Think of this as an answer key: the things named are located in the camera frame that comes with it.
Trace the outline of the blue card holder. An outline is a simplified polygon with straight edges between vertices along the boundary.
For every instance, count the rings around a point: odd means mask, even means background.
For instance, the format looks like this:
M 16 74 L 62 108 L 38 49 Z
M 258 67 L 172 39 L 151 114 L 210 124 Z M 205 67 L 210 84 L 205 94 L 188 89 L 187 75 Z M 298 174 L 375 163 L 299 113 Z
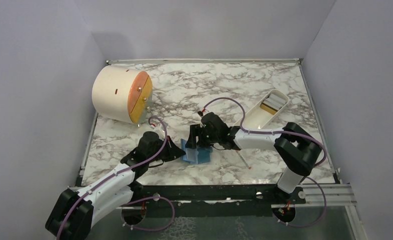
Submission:
M 191 149 L 186 148 L 186 143 L 186 140 L 180 140 L 181 149 L 185 151 L 185 155 L 180 157 L 182 161 L 192 165 L 205 164 L 211 161 L 211 153 L 213 152 L 212 147 L 198 147 L 197 149 Z

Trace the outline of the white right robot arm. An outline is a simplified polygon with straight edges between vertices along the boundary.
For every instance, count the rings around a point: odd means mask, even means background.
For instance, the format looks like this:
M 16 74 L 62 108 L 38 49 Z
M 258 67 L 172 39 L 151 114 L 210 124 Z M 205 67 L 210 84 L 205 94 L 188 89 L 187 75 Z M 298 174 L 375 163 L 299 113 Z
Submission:
M 199 124 L 192 124 L 188 140 L 184 144 L 187 157 L 196 157 L 196 150 L 220 145 L 225 150 L 246 149 L 276 151 L 286 168 L 273 189 L 273 198 L 281 204 L 293 197 L 297 185 L 308 177 L 325 150 L 322 143 L 309 135 L 294 122 L 282 128 L 246 129 L 228 126 L 221 118 L 210 112 Z

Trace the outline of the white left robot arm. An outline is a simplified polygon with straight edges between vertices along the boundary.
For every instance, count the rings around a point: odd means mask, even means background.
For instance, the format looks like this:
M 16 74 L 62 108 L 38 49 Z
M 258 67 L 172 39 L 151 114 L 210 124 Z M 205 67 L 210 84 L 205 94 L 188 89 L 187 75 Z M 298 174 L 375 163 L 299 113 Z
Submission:
M 161 139 L 157 133 L 146 131 L 137 147 L 107 175 L 79 190 L 64 190 L 45 223 L 45 229 L 58 240 L 86 239 L 92 227 L 114 209 L 141 201 L 142 185 L 137 180 L 148 171 L 150 163 L 170 162 L 185 154 L 170 137 Z

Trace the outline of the yellow credit card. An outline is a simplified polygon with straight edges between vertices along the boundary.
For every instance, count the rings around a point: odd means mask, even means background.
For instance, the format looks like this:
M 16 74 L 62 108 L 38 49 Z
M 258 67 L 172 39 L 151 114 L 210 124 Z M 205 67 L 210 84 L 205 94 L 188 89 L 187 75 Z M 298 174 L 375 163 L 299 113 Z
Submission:
M 275 115 L 278 112 L 277 110 L 271 108 L 270 106 L 268 106 L 264 103 L 260 104 L 260 108 L 263 109 L 264 111 L 270 113 L 271 115 Z

